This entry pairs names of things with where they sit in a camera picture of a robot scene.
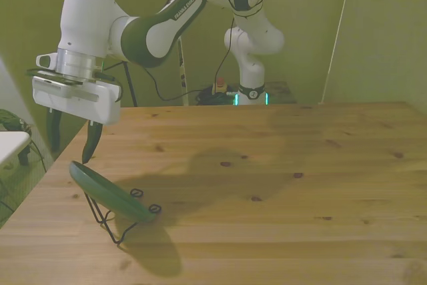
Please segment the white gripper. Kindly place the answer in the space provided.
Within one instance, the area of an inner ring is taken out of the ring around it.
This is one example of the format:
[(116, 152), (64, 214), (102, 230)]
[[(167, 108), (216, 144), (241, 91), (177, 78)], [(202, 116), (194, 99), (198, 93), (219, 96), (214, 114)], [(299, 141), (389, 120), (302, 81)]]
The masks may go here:
[(59, 151), (62, 112), (90, 120), (82, 151), (82, 163), (89, 162), (99, 143), (103, 125), (119, 121), (120, 87), (102, 81), (65, 85), (37, 76), (33, 77), (32, 86), (35, 103), (48, 107), (46, 131), (52, 152)]

